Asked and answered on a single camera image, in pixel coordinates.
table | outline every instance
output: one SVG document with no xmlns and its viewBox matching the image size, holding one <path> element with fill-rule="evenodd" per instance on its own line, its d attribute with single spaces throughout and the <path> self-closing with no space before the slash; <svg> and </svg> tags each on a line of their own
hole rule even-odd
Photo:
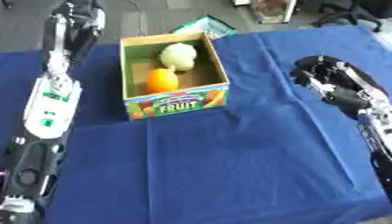
<svg viewBox="0 0 392 224">
<path fill-rule="evenodd" d="M 224 108 L 126 122 L 118 46 L 96 47 L 76 68 L 84 92 L 47 223 L 329 224 L 391 212 L 354 122 L 289 77 L 295 60 L 328 54 L 391 92 L 390 52 L 354 26 L 214 45 L 232 83 Z M 39 56 L 0 54 L 0 146 L 39 75 Z"/>
</svg>

cardboard box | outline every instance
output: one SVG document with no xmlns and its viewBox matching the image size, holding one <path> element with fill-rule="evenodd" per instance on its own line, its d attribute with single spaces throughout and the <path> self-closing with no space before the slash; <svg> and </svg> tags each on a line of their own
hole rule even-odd
<svg viewBox="0 0 392 224">
<path fill-rule="evenodd" d="M 147 75 L 164 68 L 158 59 L 168 45 L 193 45 L 198 52 L 195 68 L 176 72 L 179 90 L 147 92 Z M 122 95 L 130 119 L 166 116 L 226 105 L 229 81 L 214 46 L 205 33 L 165 34 L 121 41 Z"/>
</svg>

wire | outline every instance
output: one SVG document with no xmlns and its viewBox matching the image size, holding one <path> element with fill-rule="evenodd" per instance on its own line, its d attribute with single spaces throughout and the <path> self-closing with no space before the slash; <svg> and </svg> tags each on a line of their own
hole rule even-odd
<svg viewBox="0 0 392 224">
<path fill-rule="evenodd" d="M 137 11 L 140 13 L 140 18 L 139 18 L 139 32 L 142 34 L 142 36 L 146 36 L 146 32 L 143 29 L 143 11 L 140 9 L 139 5 L 134 2 L 133 0 L 125 0 L 126 2 L 132 4 L 133 6 L 135 6 L 135 8 L 137 9 Z"/>
</svg>

orange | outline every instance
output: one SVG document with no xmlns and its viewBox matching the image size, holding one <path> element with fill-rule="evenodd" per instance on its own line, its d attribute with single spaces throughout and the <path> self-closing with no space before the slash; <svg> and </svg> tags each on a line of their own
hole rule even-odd
<svg viewBox="0 0 392 224">
<path fill-rule="evenodd" d="M 164 93 L 179 89 L 179 78 L 170 69 L 159 68 L 147 76 L 147 90 L 152 93 Z"/>
</svg>

robotic arm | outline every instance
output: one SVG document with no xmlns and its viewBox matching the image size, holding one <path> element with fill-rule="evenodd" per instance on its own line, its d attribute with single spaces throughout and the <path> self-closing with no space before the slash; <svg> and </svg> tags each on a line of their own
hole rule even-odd
<svg viewBox="0 0 392 224">
<path fill-rule="evenodd" d="M 385 89 L 357 67 L 333 57 L 311 56 L 295 65 L 291 76 L 297 84 L 358 121 L 374 171 L 392 201 L 392 106 Z"/>
<path fill-rule="evenodd" d="M 0 223 L 42 223 L 60 175 L 81 84 L 73 64 L 95 44 L 105 13 L 95 0 L 68 0 L 45 22 L 37 78 L 0 171 Z"/>
</svg>

